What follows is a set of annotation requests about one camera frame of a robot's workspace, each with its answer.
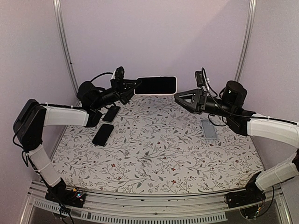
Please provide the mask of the light blue phone case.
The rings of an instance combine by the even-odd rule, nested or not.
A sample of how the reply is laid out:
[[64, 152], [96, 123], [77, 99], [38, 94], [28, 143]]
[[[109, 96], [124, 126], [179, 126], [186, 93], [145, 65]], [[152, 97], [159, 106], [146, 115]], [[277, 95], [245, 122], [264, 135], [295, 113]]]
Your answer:
[[201, 125], [202, 125], [204, 137], [206, 139], [208, 140], [217, 139], [217, 133], [215, 127], [208, 119], [201, 120]]

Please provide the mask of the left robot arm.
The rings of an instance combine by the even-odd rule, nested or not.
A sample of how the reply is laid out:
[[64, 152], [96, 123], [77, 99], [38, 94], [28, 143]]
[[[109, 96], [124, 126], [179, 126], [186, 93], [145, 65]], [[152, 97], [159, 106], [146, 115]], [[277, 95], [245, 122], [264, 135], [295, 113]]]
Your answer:
[[43, 147], [45, 126], [95, 127], [100, 121], [100, 109], [117, 101], [127, 104], [134, 90], [141, 84], [138, 80], [118, 79], [111, 81], [111, 88], [96, 87], [91, 81], [83, 82], [77, 93], [82, 106], [51, 105], [35, 99], [26, 102], [13, 124], [13, 143], [28, 155], [36, 172], [50, 187], [51, 194], [60, 203], [69, 199], [69, 191], [61, 186], [62, 178], [54, 169]]

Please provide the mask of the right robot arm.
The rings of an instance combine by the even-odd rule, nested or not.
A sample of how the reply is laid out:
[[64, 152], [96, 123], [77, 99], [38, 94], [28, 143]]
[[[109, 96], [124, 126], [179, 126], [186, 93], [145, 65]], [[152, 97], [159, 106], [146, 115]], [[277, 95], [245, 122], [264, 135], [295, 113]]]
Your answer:
[[[236, 81], [228, 81], [221, 98], [213, 98], [208, 91], [194, 89], [177, 93], [175, 102], [191, 113], [207, 113], [226, 118], [227, 126], [242, 136], [263, 137], [299, 148], [299, 125], [247, 111], [242, 108], [247, 91]], [[299, 174], [299, 153], [255, 174], [242, 192], [242, 200], [252, 203], [263, 191], [273, 185], [288, 181]]]

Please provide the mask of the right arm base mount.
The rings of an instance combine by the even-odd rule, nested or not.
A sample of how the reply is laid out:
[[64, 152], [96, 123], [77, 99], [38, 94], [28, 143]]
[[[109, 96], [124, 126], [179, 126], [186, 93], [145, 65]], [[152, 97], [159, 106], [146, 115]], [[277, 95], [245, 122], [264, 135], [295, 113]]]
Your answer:
[[251, 190], [242, 190], [237, 192], [229, 192], [224, 196], [224, 203], [229, 208], [237, 208], [253, 204], [253, 206], [239, 209], [240, 214], [245, 219], [255, 219], [259, 215], [266, 196], [263, 192], [254, 192]]

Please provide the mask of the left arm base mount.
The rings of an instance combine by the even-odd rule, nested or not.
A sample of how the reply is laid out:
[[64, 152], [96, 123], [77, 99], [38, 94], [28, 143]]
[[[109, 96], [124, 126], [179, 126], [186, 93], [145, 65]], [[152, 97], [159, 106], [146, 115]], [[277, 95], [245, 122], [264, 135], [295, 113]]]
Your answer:
[[50, 187], [45, 199], [48, 201], [61, 203], [76, 208], [83, 208], [85, 203], [85, 192], [78, 188], [67, 189], [65, 186]]

